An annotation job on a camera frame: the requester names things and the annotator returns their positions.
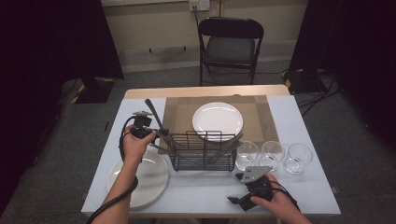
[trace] black wire rack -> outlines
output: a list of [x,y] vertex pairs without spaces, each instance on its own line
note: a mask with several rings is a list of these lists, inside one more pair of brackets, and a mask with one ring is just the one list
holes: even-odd
[[235,134],[218,131],[171,133],[168,150],[175,171],[229,171],[235,166]]

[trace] placemat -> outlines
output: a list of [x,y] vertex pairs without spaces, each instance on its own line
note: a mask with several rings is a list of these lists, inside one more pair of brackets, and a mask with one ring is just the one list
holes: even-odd
[[[192,117],[195,111],[213,102],[233,105],[239,110],[244,122],[241,141],[254,142],[259,148],[266,141],[279,141],[265,95],[166,98],[163,127],[169,129],[170,133],[193,131]],[[161,146],[166,148],[164,141],[161,141]]]

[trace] table edge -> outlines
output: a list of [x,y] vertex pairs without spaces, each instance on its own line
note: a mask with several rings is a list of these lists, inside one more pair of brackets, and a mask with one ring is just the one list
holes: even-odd
[[290,95],[285,85],[246,85],[246,86],[210,86],[210,87],[177,87],[157,89],[130,89],[123,99],[166,98],[166,97],[200,97],[230,95]]

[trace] wrist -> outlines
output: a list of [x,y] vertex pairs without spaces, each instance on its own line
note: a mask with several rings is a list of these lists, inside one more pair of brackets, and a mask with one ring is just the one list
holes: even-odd
[[141,158],[125,158],[124,162],[123,162],[123,166],[126,167],[137,167],[139,165],[139,163],[142,162]]

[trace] forearm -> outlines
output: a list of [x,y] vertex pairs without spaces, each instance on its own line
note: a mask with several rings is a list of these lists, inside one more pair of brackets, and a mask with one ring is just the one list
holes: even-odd
[[289,224],[311,224],[311,222],[301,213],[290,213],[281,218]]
[[[107,194],[104,203],[120,196],[122,193],[131,188],[134,183],[137,166],[140,161],[127,161],[122,165],[116,181]],[[93,223],[127,223],[129,218],[131,197],[128,195],[119,202],[110,206]]]

